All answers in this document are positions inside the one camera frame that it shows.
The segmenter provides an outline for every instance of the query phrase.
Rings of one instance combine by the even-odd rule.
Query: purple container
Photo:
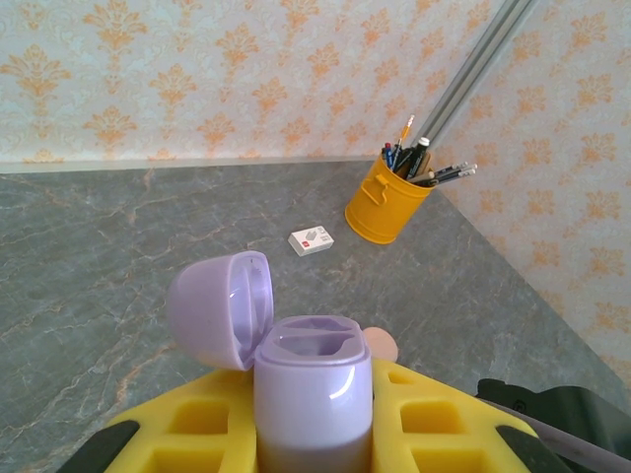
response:
[[[355,321],[309,315],[272,326],[269,266],[257,251],[186,267],[169,289],[167,317],[200,363],[254,366],[261,473],[370,470],[371,354]]]

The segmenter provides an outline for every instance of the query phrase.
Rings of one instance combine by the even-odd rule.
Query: yellow foam holder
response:
[[[397,364],[373,360],[373,473],[527,473],[496,432],[523,421]],[[109,424],[140,429],[107,473],[256,473],[252,372],[216,370]]]
[[[432,187],[407,182],[377,158],[344,216],[359,236],[373,243],[392,243],[430,192]]]

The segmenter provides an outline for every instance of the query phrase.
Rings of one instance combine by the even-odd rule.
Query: wallpaper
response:
[[[374,155],[501,4],[3,0],[0,163]]]
[[[540,1],[439,139],[447,195],[631,386],[631,3]]]

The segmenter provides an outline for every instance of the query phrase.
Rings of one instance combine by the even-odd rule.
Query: small white box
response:
[[[289,235],[288,241],[299,256],[322,251],[333,245],[333,238],[324,227],[313,227],[312,229],[293,232]]]

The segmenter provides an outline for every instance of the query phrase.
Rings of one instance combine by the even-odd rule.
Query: gray marble surface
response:
[[[0,471],[54,471],[117,413],[207,372],[170,339],[166,288],[244,249],[268,256],[277,318],[383,327],[401,364],[469,393],[489,376],[579,384],[629,412],[623,383],[440,192],[397,242],[356,236],[343,208],[367,168],[0,176]],[[287,236],[315,225],[335,245],[299,258]]]

